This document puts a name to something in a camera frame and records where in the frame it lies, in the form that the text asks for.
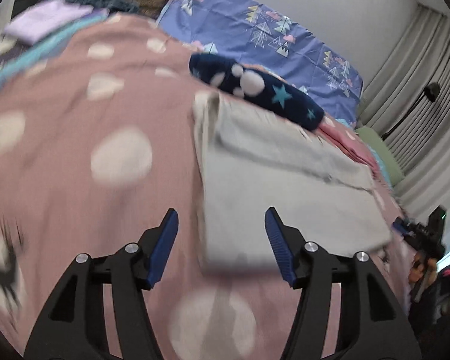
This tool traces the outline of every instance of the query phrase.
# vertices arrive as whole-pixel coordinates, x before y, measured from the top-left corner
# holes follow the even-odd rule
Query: pink bedsheet
[[[173,207],[179,233],[162,281],[145,294],[164,358],[281,356],[300,292],[275,273],[204,276],[198,265],[202,185],[191,107],[198,92],[212,89],[190,76],[191,53],[146,19],[116,15],[77,33],[60,57],[0,92],[0,224],[18,259],[18,302],[8,306],[0,285],[0,329],[20,353],[78,253],[112,254]],[[390,224],[400,212],[379,182],[376,199]],[[397,235],[388,250],[389,273],[374,261],[405,307],[411,252]],[[10,251],[0,232],[4,272]],[[119,354],[109,290],[107,331]],[[334,286],[324,354],[335,349],[339,304]]]

